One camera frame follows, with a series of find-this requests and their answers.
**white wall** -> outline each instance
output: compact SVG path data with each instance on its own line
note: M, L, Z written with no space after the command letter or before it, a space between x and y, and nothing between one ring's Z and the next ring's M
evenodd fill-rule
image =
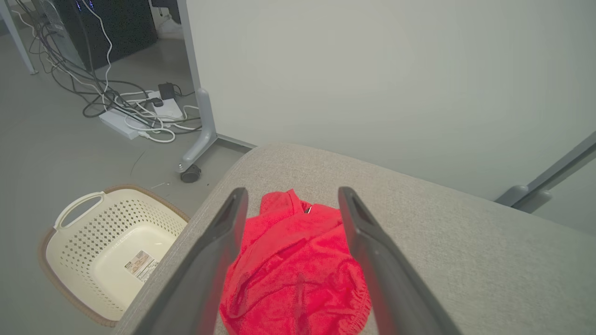
M596 125L596 1L189 1L218 133L494 200Z

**white power strip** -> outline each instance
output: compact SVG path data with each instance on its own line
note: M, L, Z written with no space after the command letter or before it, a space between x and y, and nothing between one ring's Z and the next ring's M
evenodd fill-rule
M159 94L159 91L157 92L151 92L148 94L150 98L162 98L162 96ZM157 107L155 105L153 105L153 110L157 113L157 115L163 115L163 116L170 116L170 117L175 117L177 119L182 119L182 111L180 110L180 107L178 106L178 103L176 103L176 100L174 99L168 99L168 100L162 100L163 101L163 106L161 107ZM164 123L163 124L164 127L171 127L172 124L171 123Z
M100 119L103 123L105 123L110 128L114 129L115 131L119 132L120 134L124 135L124 137L127 137L128 139L133 139L137 137L139 135L139 131L129 128L124 123L124 118L124 114L114 109L108 109L107 112L100 115ZM149 128L131 117L128 118L127 122L133 127Z
M162 96L159 94L159 91L148 93L148 95L149 95L149 98L151 98L151 99L153 99L153 98L161 99L162 98ZM182 119L182 111L180 110L178 103L176 103L176 100L168 99L168 100L162 100L162 101L163 101L163 106L161 106L161 107L156 107L155 105L153 105L153 110L156 112L157 115L169 116L169 117L175 117L177 119ZM137 136L139 136L139 131L131 129L129 126L127 126L124 123L124 118L125 118L124 114L122 114L121 112L114 110L114 109L108 109L108 111L106 113L103 113L102 115L100 115L100 119L103 123L105 123L110 128L114 129L115 131L119 132L124 137L126 137L128 139L134 139ZM136 127L136 128L147 128L147 129L149 128L147 125L144 125L131 117L128 118L127 122L131 126ZM172 126L172 124L164 123L163 126L169 128Z

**red towel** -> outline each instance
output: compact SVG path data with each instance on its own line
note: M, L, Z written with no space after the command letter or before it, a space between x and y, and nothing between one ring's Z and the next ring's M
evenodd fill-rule
M294 190L265 195L226 275L219 312L230 335L358 334L370 309L339 210Z

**caster wheel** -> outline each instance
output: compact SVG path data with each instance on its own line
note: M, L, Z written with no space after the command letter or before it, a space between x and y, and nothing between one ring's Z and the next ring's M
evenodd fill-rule
M201 169L195 164L191 165L186 171L180 173L180 180L191 183L196 182L201 177Z

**black computer case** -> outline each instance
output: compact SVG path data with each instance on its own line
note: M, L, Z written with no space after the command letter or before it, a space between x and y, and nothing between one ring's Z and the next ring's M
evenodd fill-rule
M101 17L105 32L113 47L110 61L147 48L157 41L157 31L148 1L143 0L39 0L47 19L48 29L62 55L69 61L90 70L107 64L106 53L110 47L99 19L85 4ZM80 15L87 31L93 66L83 29L77 18Z

